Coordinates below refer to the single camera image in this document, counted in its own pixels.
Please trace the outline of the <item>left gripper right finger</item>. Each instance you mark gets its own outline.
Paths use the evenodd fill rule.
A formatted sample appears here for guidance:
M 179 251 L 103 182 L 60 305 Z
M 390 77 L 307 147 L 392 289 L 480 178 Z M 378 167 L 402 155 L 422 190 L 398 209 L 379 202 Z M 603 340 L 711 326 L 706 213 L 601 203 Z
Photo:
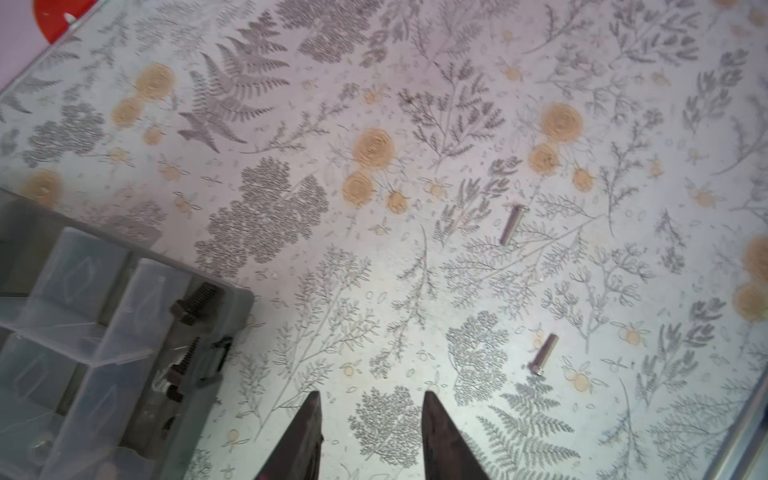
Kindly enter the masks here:
M 433 391 L 424 394 L 421 432 L 427 480 L 489 479 Z

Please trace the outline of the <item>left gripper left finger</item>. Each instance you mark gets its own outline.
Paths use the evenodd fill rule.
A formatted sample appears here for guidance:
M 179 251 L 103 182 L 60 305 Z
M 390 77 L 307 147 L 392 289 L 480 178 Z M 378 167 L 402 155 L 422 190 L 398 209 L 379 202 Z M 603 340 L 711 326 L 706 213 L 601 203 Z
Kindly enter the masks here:
M 317 480 L 322 435 L 321 396 L 309 393 L 255 480 Z

